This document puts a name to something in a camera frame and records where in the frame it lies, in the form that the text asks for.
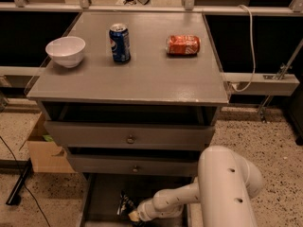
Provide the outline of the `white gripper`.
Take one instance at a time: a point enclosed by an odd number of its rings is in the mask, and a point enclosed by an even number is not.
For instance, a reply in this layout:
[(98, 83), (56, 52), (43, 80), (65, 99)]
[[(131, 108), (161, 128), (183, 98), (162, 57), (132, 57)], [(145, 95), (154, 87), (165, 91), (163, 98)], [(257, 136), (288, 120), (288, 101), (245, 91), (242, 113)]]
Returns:
[(132, 211), (128, 216), (131, 221), (138, 222), (139, 220), (151, 221), (158, 218), (160, 214), (161, 212), (154, 207), (153, 199), (146, 199), (139, 203), (137, 211)]

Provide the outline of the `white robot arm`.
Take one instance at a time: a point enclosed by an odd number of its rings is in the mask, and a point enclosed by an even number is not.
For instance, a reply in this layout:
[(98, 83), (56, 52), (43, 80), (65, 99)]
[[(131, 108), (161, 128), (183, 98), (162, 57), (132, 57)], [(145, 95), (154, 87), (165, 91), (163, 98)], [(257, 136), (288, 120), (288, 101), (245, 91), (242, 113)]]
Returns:
[(131, 220), (174, 218), (186, 204), (199, 203), (204, 227), (258, 227), (250, 200), (263, 186), (259, 169), (223, 146), (205, 149), (198, 162), (197, 181), (162, 189), (132, 211)]

